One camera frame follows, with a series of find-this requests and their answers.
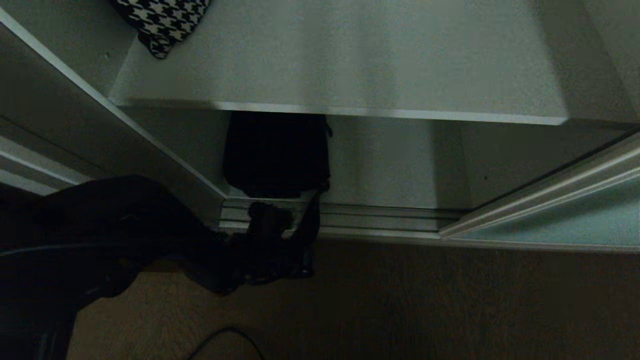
white shelf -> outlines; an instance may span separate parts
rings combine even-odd
[[[581,2],[560,3],[217,0],[168,59],[135,43],[110,98],[129,106],[636,122]]]

houndstooth fabric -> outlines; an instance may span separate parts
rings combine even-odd
[[[167,57],[173,46],[198,26],[210,0],[110,0],[138,30],[138,39],[153,56]]]

dark fabric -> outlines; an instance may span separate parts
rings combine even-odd
[[[324,115],[232,114],[224,173],[250,197],[299,197],[328,183],[329,159]]]
[[[292,241],[309,245],[316,240],[320,232],[320,196],[327,190],[328,186],[320,187],[311,198],[296,232],[291,236]]]
[[[208,234],[165,187],[142,176],[89,181],[62,190],[36,201],[31,214],[49,236],[102,233],[101,224],[144,238]],[[133,225],[124,219],[131,219]]]
[[[167,57],[200,23],[210,0],[109,0],[138,30],[138,40],[158,59]]]

black backpack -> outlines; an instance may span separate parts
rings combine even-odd
[[[332,131],[324,115],[235,111],[231,116],[223,164],[229,184],[257,198],[295,198],[317,190],[294,243],[312,243],[320,229],[320,196],[330,177],[327,135]]]

white wall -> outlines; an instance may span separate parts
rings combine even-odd
[[[472,206],[478,207],[576,160],[624,131],[466,122],[461,133]]]
[[[0,44],[0,111],[4,118],[92,165],[89,168],[98,168],[100,173],[139,174],[159,181],[198,216],[215,224],[223,198],[214,188],[1,24]],[[0,133],[18,142],[4,131]],[[43,154],[50,157],[55,152]],[[62,163],[57,155],[56,161]],[[66,161],[64,165],[72,166]]]
[[[329,116],[328,123],[331,189],[324,203],[469,207],[459,122]]]
[[[640,113],[640,1],[583,1]]]
[[[110,97],[418,119],[636,121],[580,1],[556,1],[557,17],[536,1],[217,0],[168,59],[134,44]],[[549,22],[561,23],[562,42],[549,41]]]
[[[128,116],[201,173],[222,192],[222,161],[229,126],[228,111],[123,108]]]
[[[108,94],[135,37],[109,1],[0,0],[0,6],[91,86]]]

